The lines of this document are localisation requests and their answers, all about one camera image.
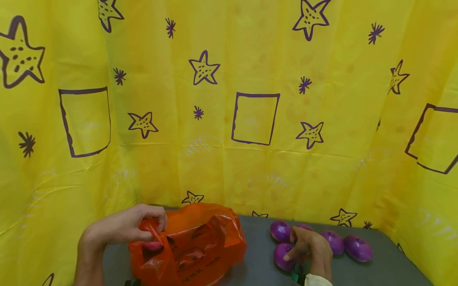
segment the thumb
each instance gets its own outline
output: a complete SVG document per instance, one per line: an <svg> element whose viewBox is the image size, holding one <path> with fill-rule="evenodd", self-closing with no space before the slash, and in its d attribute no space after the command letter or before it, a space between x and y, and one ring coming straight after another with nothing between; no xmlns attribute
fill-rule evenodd
<svg viewBox="0 0 458 286"><path fill-rule="evenodd" d="M135 233L135 240L145 242L153 241L153 235L150 232L144 232L138 229Z"/></svg>
<svg viewBox="0 0 458 286"><path fill-rule="evenodd" d="M283 257L284 261L292 261L300 256L300 251L298 247L294 247Z"/></svg>

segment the red onion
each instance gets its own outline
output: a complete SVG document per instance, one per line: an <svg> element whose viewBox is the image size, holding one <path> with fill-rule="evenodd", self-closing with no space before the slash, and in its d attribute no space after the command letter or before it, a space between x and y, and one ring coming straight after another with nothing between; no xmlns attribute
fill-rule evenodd
<svg viewBox="0 0 458 286"><path fill-rule="evenodd" d="M293 270L293 262L285 261L283 257L293 249L293 246L288 243L280 243L273 251L273 260L275 264L285 271Z"/></svg>
<svg viewBox="0 0 458 286"><path fill-rule="evenodd" d="M340 235L330 230L323 231L320 234L329 242L334 255L341 255L344 253L345 244Z"/></svg>
<svg viewBox="0 0 458 286"><path fill-rule="evenodd" d="M300 227L300 228L309 230L311 232L314 232L313 228L311 226L309 226L308 224L305 224L305 223L300 223L300 224L297 225L297 227Z"/></svg>
<svg viewBox="0 0 458 286"><path fill-rule="evenodd" d="M280 243L288 243L291 227L284 221L275 221L270 225L270 234Z"/></svg>
<svg viewBox="0 0 458 286"><path fill-rule="evenodd" d="M362 238L349 235L343 239L347 253L359 262L371 261L374 257L371 246Z"/></svg>

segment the yellow backdrop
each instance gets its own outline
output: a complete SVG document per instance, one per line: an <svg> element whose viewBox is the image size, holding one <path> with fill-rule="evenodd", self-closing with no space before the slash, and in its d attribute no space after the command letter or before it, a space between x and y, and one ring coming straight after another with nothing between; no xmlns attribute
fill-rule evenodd
<svg viewBox="0 0 458 286"><path fill-rule="evenodd" d="M458 280L458 2L0 0L0 277L137 202L381 229Z"/></svg>

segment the plastic bag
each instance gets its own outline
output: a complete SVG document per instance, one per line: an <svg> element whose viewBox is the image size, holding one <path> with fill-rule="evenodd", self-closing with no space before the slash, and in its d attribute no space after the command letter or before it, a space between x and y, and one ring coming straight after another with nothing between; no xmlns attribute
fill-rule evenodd
<svg viewBox="0 0 458 286"><path fill-rule="evenodd" d="M167 216L167 231L159 235L155 219L139 226L162 243L160 250L145 242L129 244L133 274L145 286L217 285L232 265L242 263L247 245L232 209L198 203L168 210Z"/></svg>

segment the gray tablecloth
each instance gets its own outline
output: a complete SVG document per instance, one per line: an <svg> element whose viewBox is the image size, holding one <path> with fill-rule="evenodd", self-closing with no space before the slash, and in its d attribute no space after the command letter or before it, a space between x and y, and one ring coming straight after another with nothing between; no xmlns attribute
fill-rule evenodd
<svg viewBox="0 0 458 286"><path fill-rule="evenodd" d="M245 260L232 268L220 286L297 285L273 263L275 243L269 233L272 221L259 217L240 217L248 244ZM396 245L379 231L317 224L310 226L317 232L334 230L342 237L349 234L360 236L372 246L374 260L368 264L357 263L347 254L334 257L334 286L432 286ZM123 286L126 280L133 278L127 245L112 245L106 249L104 276L107 286Z"/></svg>

